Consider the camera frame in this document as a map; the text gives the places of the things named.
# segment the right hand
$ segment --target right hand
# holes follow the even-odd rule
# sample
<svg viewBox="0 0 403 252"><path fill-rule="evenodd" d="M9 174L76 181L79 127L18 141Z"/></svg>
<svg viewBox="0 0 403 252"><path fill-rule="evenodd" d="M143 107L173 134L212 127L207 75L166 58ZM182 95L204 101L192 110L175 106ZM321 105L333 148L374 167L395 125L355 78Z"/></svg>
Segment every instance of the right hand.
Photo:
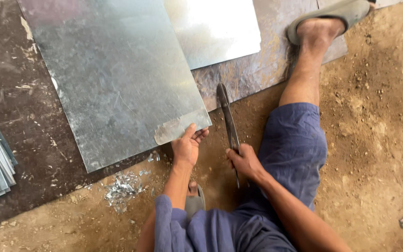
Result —
<svg viewBox="0 0 403 252"><path fill-rule="evenodd" d="M237 154L232 149L227 149L228 166L236 168L240 173L247 176L254 182L257 182L259 177L266 173L261 162L257 158L253 147L249 144L242 143L239 146L239 153Z"/></svg>

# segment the sandal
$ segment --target sandal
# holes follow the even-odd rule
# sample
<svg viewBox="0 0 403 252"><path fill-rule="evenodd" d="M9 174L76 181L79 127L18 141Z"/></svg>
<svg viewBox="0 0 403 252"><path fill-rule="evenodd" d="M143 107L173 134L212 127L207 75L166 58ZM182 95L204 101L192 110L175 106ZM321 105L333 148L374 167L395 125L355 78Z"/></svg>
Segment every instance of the sandal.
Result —
<svg viewBox="0 0 403 252"><path fill-rule="evenodd" d="M198 210L206 210L205 196L203 194L202 187L197 183L198 196L186 196L186 203L184 204L184 210L187 215L186 218L190 219Z"/></svg>
<svg viewBox="0 0 403 252"><path fill-rule="evenodd" d="M288 40L295 45L300 44L296 29L302 21L309 18L339 18L344 23L345 29L343 33L345 33L356 22L366 17L369 12L369 2L376 3L375 0L341 0L323 9L301 15L288 26Z"/></svg>

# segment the left hand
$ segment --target left hand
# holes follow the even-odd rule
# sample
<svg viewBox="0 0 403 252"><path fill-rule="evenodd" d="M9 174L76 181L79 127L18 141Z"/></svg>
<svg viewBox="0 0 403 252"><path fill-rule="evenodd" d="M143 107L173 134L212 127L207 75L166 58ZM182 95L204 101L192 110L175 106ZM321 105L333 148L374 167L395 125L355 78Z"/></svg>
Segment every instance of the left hand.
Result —
<svg viewBox="0 0 403 252"><path fill-rule="evenodd" d="M172 141L175 165L188 164L192 168L197 162L198 144L209 134L209 130L206 127L195 132L196 129L195 123L191 123L182 137Z"/></svg>

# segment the dirt floor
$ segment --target dirt floor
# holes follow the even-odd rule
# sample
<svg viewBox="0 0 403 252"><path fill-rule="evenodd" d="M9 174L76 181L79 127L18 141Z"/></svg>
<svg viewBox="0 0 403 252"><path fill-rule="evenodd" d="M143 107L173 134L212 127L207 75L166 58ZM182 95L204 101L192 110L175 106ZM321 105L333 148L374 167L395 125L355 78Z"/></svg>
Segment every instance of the dirt floor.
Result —
<svg viewBox="0 0 403 252"><path fill-rule="evenodd" d="M349 54L322 67L321 125L328 140L316 213L357 252L403 252L403 4L378 10L346 34ZM284 84L232 105L240 139L258 150L268 114ZM200 147L193 172L207 208L231 210L242 192L226 168L221 111ZM170 169L170 160L130 168L142 175L145 192L127 211L106 207L98 183L20 214L1 224L0 251L134 251L140 228ZM101 181L104 185L113 177Z"/></svg>

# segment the blue shorts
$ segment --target blue shorts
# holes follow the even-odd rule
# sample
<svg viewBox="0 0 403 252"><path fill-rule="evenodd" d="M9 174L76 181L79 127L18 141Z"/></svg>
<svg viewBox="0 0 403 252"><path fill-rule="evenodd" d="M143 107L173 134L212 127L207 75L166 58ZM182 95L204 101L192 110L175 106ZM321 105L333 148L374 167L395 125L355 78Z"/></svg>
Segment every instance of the blue shorts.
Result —
<svg viewBox="0 0 403 252"><path fill-rule="evenodd" d="M327 144L320 127L319 107L291 103L270 113L258 158L264 169L313 211L320 184L319 169L326 162ZM277 214L255 184L234 211L239 215L262 215L279 223Z"/></svg>

